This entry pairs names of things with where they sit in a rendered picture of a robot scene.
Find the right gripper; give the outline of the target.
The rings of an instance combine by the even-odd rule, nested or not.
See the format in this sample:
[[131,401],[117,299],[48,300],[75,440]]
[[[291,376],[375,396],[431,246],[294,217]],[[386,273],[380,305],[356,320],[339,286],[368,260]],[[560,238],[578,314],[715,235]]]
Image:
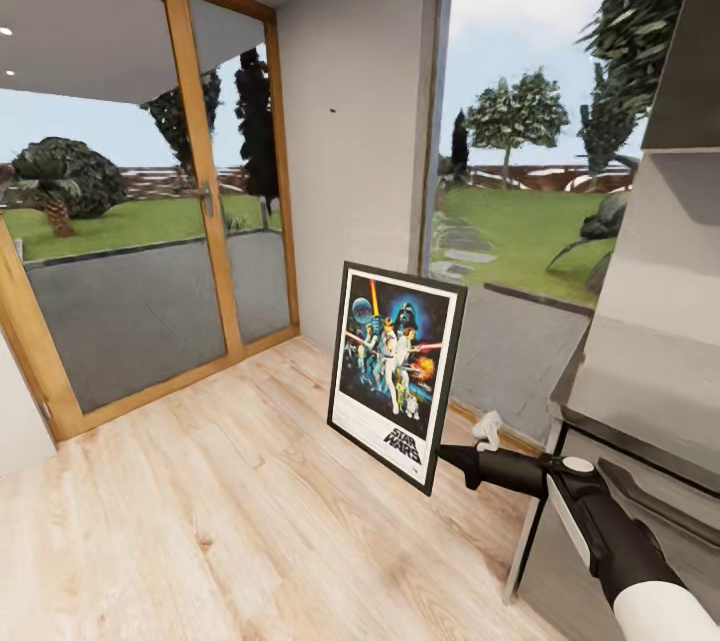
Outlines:
[[496,452],[477,446],[440,445],[435,453],[444,461],[460,468],[465,473],[465,485],[476,490],[481,482],[486,481],[497,486],[518,492],[516,485],[516,465],[519,452],[498,447]]

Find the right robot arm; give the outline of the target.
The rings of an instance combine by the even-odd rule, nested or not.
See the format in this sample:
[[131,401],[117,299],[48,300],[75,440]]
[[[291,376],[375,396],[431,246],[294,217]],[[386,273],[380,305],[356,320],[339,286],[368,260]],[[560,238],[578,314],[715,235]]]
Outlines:
[[500,448],[498,412],[472,429],[477,446],[440,445],[435,453],[465,473],[476,490],[486,481],[550,499],[626,641],[720,641],[720,628],[665,562],[652,530],[631,520],[597,467],[582,458],[543,452],[539,458]]

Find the poster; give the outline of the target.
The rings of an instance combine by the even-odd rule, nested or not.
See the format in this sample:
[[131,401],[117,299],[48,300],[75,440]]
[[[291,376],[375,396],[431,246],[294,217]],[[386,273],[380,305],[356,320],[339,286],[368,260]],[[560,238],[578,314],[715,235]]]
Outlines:
[[467,295],[344,261],[327,425],[428,497]]

